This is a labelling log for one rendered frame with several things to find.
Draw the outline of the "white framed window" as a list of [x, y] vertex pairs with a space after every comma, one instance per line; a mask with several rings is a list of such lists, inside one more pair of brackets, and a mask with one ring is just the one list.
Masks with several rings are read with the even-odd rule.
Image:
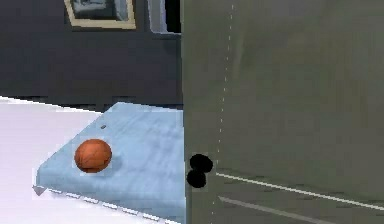
[[171, 31], [166, 22], [166, 0], [147, 0], [150, 30], [155, 34], [180, 35], [180, 31]]

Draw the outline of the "orange basketball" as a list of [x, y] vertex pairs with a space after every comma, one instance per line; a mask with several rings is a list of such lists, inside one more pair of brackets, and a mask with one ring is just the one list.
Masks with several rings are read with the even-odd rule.
[[76, 166], [85, 173], [104, 170], [112, 159], [112, 149], [101, 139], [88, 139], [81, 143], [74, 154]]

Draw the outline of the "light blue bed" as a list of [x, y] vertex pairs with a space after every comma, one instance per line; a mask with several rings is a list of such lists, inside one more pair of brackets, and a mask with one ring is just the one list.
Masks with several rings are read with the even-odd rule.
[[[75, 150], [88, 139], [112, 149], [98, 173], [75, 165]], [[183, 112], [116, 103], [42, 163], [35, 184], [186, 224]]]

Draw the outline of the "grey-green room door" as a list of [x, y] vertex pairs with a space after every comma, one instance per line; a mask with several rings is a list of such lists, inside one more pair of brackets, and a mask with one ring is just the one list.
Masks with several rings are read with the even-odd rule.
[[182, 0], [188, 224], [384, 224], [384, 0]]

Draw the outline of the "cream framed wall picture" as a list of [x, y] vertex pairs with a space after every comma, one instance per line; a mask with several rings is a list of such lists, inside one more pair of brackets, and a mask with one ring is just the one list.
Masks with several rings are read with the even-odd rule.
[[133, 0], [64, 0], [69, 22], [83, 28], [136, 28]]

